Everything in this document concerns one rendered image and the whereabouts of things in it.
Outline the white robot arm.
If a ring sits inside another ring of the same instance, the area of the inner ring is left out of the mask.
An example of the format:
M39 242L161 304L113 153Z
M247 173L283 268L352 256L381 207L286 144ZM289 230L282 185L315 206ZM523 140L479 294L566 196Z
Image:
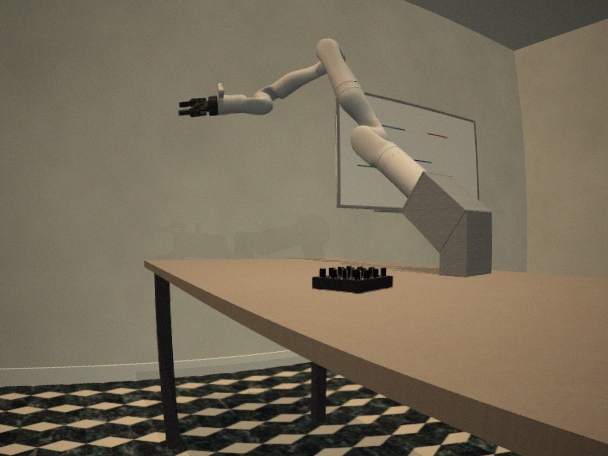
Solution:
M408 198L422 171L426 170L397 145L389 142L359 82L346 65L346 56L340 45L333 39L323 39L316 46L316 55L320 60L317 64L288 73L274 84L258 91L253 98L224 95L223 84L218 84L218 115L267 114L273 109L272 101L275 99L283 99L308 82L328 74L340 106L359 125L351 134L353 150Z

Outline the black knob box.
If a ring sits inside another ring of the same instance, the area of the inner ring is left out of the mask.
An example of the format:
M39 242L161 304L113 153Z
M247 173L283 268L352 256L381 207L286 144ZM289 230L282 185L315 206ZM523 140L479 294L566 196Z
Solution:
M370 270L364 270L364 276L363 269L367 268L360 266L357 269L352 266L338 267L338 274L337 269L329 267L329 275L326 275L326 268L320 268L320 276L312 278L312 287L319 290L354 292L357 294L393 287L393 276L386 276L386 268L380 268L379 277L379 269L373 268L375 267L368 267Z

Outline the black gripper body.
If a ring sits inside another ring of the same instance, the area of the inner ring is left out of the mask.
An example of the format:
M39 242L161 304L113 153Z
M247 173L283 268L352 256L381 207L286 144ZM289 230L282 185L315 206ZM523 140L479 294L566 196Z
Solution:
M209 101L204 101L204 105L197 107L197 109L207 108L210 116L218 115L218 98L217 96L209 96Z

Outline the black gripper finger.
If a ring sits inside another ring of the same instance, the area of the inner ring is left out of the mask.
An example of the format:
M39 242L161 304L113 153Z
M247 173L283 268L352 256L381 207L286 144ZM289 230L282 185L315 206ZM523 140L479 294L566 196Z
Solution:
M194 103L196 103L196 101L197 101L197 103L200 103L200 102L204 102L204 100L206 101L206 98L192 98L189 101L179 102L179 107L180 108L182 108L182 107L189 107L189 106L193 107Z
M206 108L197 109L197 107L202 106L202 105L204 105L203 102L201 102L201 103L193 106L189 110L188 109L180 109L180 110L178 110L178 115L179 116L189 115L191 117L206 116L207 115L207 109Z

